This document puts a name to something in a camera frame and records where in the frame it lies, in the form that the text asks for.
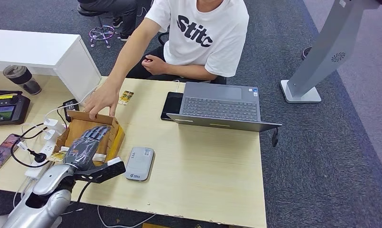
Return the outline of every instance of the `black pants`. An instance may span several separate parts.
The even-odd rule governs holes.
[[[87,4],[81,3],[80,6],[89,11],[112,12],[112,16],[115,18],[122,17],[124,21],[121,25],[123,35],[130,36],[135,30],[137,0],[97,0]]]
[[[183,78],[176,75],[152,75],[149,71],[147,71],[142,66],[142,61],[146,59],[145,56],[147,55],[153,55],[156,57],[161,58],[163,61],[164,55],[163,55],[163,46],[158,47],[157,49],[145,54],[143,58],[138,62],[138,64],[132,68],[132,70],[128,73],[128,78],[138,78],[138,79],[147,79],[147,80],[158,80],[158,81],[180,81],[180,82],[204,82],[201,80],[195,80],[195,79],[189,79],[189,78]]]

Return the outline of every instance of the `person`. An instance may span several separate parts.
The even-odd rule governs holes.
[[[80,6],[88,11],[112,12],[112,26],[122,25],[121,41],[128,41],[135,30],[137,0],[78,0]]]
[[[155,0],[118,55],[103,85],[92,93],[85,112],[94,119],[105,107],[115,115],[125,77],[209,81],[232,77],[244,47],[249,15],[243,0]],[[164,47],[143,56],[158,31]]]

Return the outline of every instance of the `card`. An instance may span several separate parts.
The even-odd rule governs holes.
[[[62,162],[66,155],[67,151],[59,151],[59,152],[54,152],[52,153],[51,156],[47,158],[47,160],[52,161],[52,162]]]
[[[122,93],[120,99],[118,100],[118,103],[120,105],[127,105],[127,103],[129,102],[129,100],[131,99],[132,96],[133,96],[133,92],[124,91]]]

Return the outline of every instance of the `gray carpet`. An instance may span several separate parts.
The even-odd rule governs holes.
[[[304,0],[319,30],[333,0]],[[382,163],[382,7],[366,10],[353,56],[338,69]]]
[[[300,51],[317,35],[303,1],[245,2],[250,15],[247,41],[237,76],[228,83],[257,86],[263,120],[284,124],[277,148],[271,147],[269,132],[261,134],[268,227],[382,228],[382,166],[339,74],[333,73],[317,86],[323,99],[319,104],[287,104],[281,93],[280,80],[292,76],[301,63]],[[0,29],[85,37],[94,23],[78,16],[75,6],[74,2],[4,0]],[[157,45],[153,40],[150,48]],[[114,42],[110,50],[102,45],[88,48],[101,73],[107,75],[120,43]],[[11,205],[3,202],[11,202],[12,195],[0,192],[0,214],[10,211]],[[146,216],[102,210],[109,224],[116,218],[135,224]],[[95,215],[95,207],[86,205],[80,214],[65,216],[62,227],[102,227]],[[191,228],[199,222],[158,216],[151,223]],[[221,226],[203,223],[203,227]]]

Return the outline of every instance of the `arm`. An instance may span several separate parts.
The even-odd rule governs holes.
[[[86,101],[84,112],[89,112],[91,119],[95,119],[104,107],[110,107],[110,116],[115,115],[120,88],[126,75],[140,61],[159,29],[158,23],[145,18],[133,32],[118,55],[108,79]]]
[[[217,75],[209,73],[205,66],[201,65],[188,65],[188,66],[176,66],[168,64],[166,66],[166,74],[178,75],[190,79],[211,81],[217,78]]]
[[[197,80],[215,80],[217,75],[208,72],[205,66],[202,65],[187,65],[178,66],[164,62],[161,58],[147,55],[142,61],[142,66],[145,67],[153,75],[176,75]]]
[[[108,79],[119,84],[120,88],[126,75],[140,61],[150,41],[159,29],[160,25],[158,23],[145,18],[121,49]]]

